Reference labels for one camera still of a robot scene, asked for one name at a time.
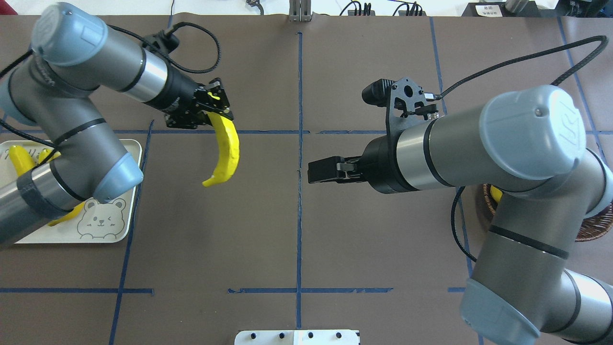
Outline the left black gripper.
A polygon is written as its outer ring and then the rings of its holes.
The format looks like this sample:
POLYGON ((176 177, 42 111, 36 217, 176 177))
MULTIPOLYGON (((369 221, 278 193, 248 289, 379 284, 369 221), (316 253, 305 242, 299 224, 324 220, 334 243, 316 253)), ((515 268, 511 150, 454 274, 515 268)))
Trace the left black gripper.
POLYGON ((210 115, 220 115, 234 121, 230 103, 221 78, 210 80, 209 84, 199 83, 187 92, 187 101, 179 104, 174 111, 165 112, 166 126, 175 129, 195 130, 199 126, 212 126, 210 115))

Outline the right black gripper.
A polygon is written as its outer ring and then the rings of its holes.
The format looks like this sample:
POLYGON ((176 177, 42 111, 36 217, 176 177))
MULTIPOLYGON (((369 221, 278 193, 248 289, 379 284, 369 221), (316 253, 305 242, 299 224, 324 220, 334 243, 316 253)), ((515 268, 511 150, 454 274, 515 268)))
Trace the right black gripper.
POLYGON ((364 183, 359 162, 361 156, 332 156, 308 164, 308 183, 364 183))

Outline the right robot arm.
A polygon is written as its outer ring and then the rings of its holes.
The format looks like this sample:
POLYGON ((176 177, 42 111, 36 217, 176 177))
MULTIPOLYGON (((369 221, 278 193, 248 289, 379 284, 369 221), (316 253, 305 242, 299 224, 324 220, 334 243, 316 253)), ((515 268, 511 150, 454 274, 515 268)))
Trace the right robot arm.
POLYGON ((612 343, 612 286, 566 269, 583 220, 612 201, 612 172, 586 146, 573 99, 544 85, 461 115, 389 119, 361 156, 309 163, 309 183, 367 182, 382 194, 490 184, 503 195, 466 282, 461 316, 498 345, 542 333, 612 343))

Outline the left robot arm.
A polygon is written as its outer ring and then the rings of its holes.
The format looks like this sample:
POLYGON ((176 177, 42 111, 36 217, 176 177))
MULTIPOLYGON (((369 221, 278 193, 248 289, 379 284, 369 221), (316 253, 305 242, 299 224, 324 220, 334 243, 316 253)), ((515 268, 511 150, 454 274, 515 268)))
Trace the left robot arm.
POLYGON ((151 37, 108 25, 67 2, 40 15, 28 52, 2 72, 1 109, 48 136, 59 152, 1 188, 1 247, 6 248, 86 199, 109 203, 142 183, 144 173, 90 99, 99 87, 165 115, 167 127, 213 127, 219 155, 203 186, 225 183, 239 163, 239 138, 221 79, 197 83, 198 70, 169 57, 180 22, 151 37))

